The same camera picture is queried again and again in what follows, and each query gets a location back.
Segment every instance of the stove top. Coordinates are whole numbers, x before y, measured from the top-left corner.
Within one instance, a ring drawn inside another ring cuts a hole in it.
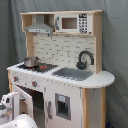
[[[47,72],[55,67],[58,67],[58,65],[52,65],[52,64],[46,64],[46,63],[39,63],[36,67],[26,67],[24,64],[17,66],[18,68],[22,68],[25,70],[35,71],[35,72]]]

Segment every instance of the gray backdrop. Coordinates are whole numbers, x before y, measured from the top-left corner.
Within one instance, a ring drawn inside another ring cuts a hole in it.
[[[103,70],[116,81],[107,87],[107,121],[128,127],[128,0],[0,0],[0,95],[7,92],[5,68],[26,56],[20,12],[104,10]]]

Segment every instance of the cooking pot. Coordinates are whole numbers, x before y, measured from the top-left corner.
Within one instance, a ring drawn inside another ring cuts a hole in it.
[[[27,57],[23,60],[23,62],[26,67],[35,67],[35,66],[38,66],[39,60],[40,59],[37,56],[36,57]]]

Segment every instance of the oven door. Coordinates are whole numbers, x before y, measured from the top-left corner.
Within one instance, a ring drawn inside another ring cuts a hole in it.
[[[19,92],[20,97],[25,98],[27,104],[28,115],[33,118],[33,101],[32,97],[29,95],[30,91],[27,88],[22,88],[21,86],[12,85],[13,92]]]
[[[56,32],[79,33],[79,14],[55,14]]]

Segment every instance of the white cabinet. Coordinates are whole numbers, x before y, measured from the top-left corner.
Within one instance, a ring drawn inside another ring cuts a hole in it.
[[[46,128],[83,128],[81,89],[47,81],[44,100]]]

